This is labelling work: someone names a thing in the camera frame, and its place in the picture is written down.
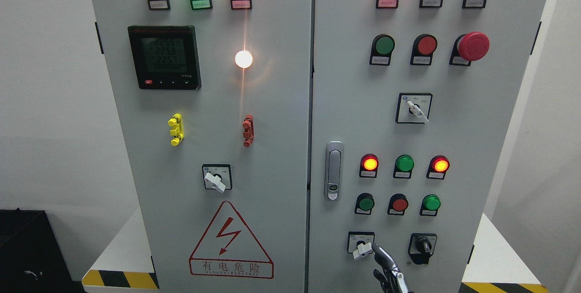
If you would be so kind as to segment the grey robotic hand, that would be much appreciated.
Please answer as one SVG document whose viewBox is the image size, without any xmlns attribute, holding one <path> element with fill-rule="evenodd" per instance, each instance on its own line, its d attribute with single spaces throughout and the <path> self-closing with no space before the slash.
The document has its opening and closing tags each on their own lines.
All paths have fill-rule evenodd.
<svg viewBox="0 0 581 293">
<path fill-rule="evenodd" d="M 375 269 L 374 277 L 380 282 L 384 293 L 413 293 L 408 287 L 404 274 L 400 271 L 394 258 L 377 243 L 372 243 L 374 260 L 381 266 L 382 271 Z"/>
</svg>

